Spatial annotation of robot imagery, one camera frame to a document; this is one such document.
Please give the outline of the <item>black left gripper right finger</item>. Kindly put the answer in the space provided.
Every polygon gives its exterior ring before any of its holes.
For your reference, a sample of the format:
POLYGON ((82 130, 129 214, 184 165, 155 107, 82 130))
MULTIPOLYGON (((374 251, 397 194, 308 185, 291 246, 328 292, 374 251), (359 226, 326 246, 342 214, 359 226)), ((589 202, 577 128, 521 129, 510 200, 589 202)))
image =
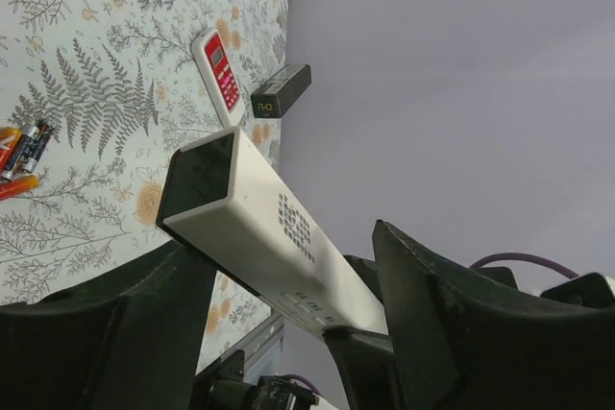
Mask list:
POLYGON ((385 221, 372 241, 408 408, 613 407, 612 310, 507 287, 385 221))

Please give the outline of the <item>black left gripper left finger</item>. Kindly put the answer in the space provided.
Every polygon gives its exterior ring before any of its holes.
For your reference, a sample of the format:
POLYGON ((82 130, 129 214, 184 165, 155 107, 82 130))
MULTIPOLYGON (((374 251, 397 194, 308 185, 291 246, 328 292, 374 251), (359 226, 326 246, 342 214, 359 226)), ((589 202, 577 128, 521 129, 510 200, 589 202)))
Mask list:
POLYGON ((215 273, 168 242, 41 301, 2 306, 2 408, 188 408, 215 273))

